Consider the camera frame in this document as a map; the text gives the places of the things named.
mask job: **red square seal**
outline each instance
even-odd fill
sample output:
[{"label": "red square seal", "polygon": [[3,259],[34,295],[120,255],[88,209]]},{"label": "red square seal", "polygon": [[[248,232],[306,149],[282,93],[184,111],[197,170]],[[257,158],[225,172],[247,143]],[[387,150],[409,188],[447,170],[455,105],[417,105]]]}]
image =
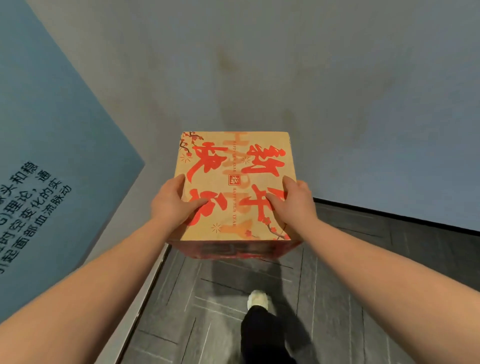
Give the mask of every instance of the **red square seal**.
[{"label": "red square seal", "polygon": [[241,175],[239,175],[239,174],[229,174],[228,175],[228,184],[230,186],[240,186],[241,185]]}]

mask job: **forearm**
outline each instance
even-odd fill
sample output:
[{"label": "forearm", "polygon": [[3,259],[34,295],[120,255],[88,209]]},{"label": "forearm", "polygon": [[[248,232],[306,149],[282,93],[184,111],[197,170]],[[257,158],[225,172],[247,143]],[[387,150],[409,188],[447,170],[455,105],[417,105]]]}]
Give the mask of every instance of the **forearm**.
[{"label": "forearm", "polygon": [[146,223],[10,317],[0,326],[5,362],[91,362],[141,288],[168,233],[161,223]]},{"label": "forearm", "polygon": [[414,359],[480,363],[480,293],[321,221],[299,232]]}]

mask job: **person's left hand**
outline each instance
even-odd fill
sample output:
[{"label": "person's left hand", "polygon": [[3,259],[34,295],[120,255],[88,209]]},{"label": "person's left hand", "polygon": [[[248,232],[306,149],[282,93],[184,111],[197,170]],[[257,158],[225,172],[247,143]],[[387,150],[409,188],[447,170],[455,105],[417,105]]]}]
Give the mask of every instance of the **person's left hand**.
[{"label": "person's left hand", "polygon": [[158,221],[170,231],[175,230],[188,216],[206,204],[208,199],[185,202],[181,200],[185,175],[181,174],[165,182],[152,201],[152,220]]}]

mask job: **person's right arm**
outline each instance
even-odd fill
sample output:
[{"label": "person's right arm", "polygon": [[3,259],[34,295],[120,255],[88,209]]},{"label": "person's right arm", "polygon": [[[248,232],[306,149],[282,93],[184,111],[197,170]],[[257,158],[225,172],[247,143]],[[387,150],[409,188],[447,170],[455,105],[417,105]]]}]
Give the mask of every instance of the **person's right arm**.
[{"label": "person's right arm", "polygon": [[418,363],[480,363],[480,293],[321,222],[308,185],[284,178],[279,216]]}]

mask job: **leg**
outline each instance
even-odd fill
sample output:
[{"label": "leg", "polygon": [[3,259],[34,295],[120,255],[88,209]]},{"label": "leg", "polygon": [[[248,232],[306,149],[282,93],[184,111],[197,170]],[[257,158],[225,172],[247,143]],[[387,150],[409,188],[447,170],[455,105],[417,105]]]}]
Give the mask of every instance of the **leg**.
[{"label": "leg", "polygon": [[285,348],[285,334],[280,320],[267,311],[265,293],[253,291],[249,310],[241,323],[241,352],[245,362],[295,363]]}]

